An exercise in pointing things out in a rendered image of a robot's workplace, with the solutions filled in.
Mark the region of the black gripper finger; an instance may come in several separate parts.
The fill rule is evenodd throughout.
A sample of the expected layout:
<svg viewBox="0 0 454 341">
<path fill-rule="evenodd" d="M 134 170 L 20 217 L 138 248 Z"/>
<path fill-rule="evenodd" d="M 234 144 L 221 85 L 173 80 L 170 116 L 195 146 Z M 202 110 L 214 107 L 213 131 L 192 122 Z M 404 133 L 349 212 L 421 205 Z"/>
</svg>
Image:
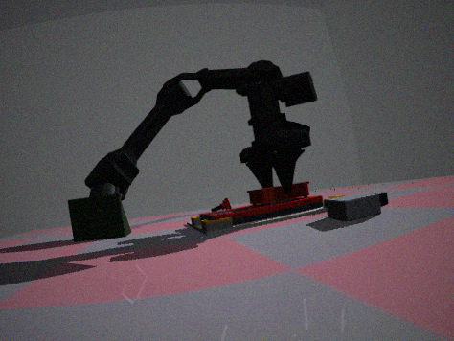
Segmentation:
<svg viewBox="0 0 454 341">
<path fill-rule="evenodd" d="M 286 150 L 269 154 L 271 164 L 281 183 L 284 193 L 291 193 L 294 169 L 297 159 L 305 152 L 302 150 Z"/>
<path fill-rule="evenodd" d="M 271 159 L 249 162 L 245 165 L 253 172 L 264 189 L 273 187 Z"/>
</svg>

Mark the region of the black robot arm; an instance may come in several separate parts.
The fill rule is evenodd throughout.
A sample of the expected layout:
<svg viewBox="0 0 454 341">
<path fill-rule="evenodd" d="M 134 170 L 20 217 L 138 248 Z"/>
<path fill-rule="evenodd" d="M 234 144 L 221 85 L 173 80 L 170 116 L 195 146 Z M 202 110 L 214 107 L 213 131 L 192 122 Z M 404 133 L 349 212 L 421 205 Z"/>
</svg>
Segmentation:
<svg viewBox="0 0 454 341">
<path fill-rule="evenodd" d="M 195 97 L 182 80 L 197 80 L 201 86 Z M 137 160 L 153 141 L 156 134 L 175 115 L 198 104 L 213 89 L 232 89 L 247 96 L 250 113 L 254 110 L 286 107 L 317 101 L 313 79 L 309 72 L 283 77 L 278 66 L 270 60 L 252 62 L 249 67 L 181 73 L 163 84 L 157 94 L 156 105 L 136 127 L 125 144 L 108 152 L 84 180 L 91 196 L 118 193 L 122 200 L 134 178 L 139 174 Z"/>
</svg>

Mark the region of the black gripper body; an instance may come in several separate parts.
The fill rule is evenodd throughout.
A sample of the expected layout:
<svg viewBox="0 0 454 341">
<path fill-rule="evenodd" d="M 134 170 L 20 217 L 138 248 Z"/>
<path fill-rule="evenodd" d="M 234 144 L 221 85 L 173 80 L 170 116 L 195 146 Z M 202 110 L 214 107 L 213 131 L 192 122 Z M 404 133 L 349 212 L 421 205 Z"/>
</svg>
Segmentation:
<svg viewBox="0 0 454 341">
<path fill-rule="evenodd" d="M 251 112 L 249 126 L 254 129 L 255 140 L 252 146 L 240 153 L 240 162 L 270 160 L 269 154 L 275 151 L 302 150 L 311 145 L 309 134 L 304 130 L 284 130 L 282 120 L 285 113 L 280 108 L 271 107 Z"/>
</svg>

